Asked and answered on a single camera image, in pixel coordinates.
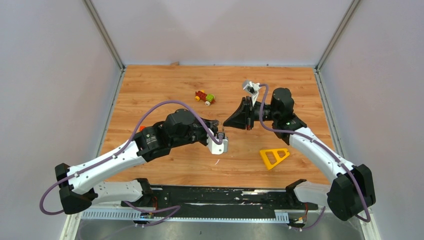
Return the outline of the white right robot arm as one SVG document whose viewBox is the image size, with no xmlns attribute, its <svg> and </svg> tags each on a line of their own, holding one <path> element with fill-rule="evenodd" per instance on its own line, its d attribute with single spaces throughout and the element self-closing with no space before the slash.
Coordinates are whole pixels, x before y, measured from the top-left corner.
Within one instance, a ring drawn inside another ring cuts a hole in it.
<svg viewBox="0 0 424 240">
<path fill-rule="evenodd" d="M 370 222 L 368 208 L 376 203 L 373 175 L 365 164 L 354 165 L 325 145 L 294 113 L 294 99 L 288 88 L 276 88 L 271 101 L 254 101 L 243 97 L 237 110 L 224 121 L 225 127 L 251 130 L 255 122 L 271 121 L 264 129 L 275 133 L 287 145 L 297 149 L 326 176 L 329 184 L 300 179 L 286 187 L 286 204 L 298 209 L 304 203 L 329 208 L 342 221 L 357 217 L 364 211 Z"/>
</svg>

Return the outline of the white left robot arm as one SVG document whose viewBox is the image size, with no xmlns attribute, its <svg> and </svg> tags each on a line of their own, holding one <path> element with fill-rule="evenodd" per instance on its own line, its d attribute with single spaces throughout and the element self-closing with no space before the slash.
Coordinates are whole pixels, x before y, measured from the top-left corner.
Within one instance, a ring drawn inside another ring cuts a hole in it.
<svg viewBox="0 0 424 240">
<path fill-rule="evenodd" d="M 127 201 L 149 206 L 153 193 L 144 178 L 127 182 L 106 179 L 128 168 L 167 156 L 171 149 L 201 143 L 214 155 L 228 150 L 228 138 L 218 131 L 219 121 L 196 118 L 187 109 L 178 109 L 164 121 L 137 132 L 131 140 L 86 163 L 55 167 L 59 198 L 67 215 L 82 212 L 92 205 Z"/>
</svg>

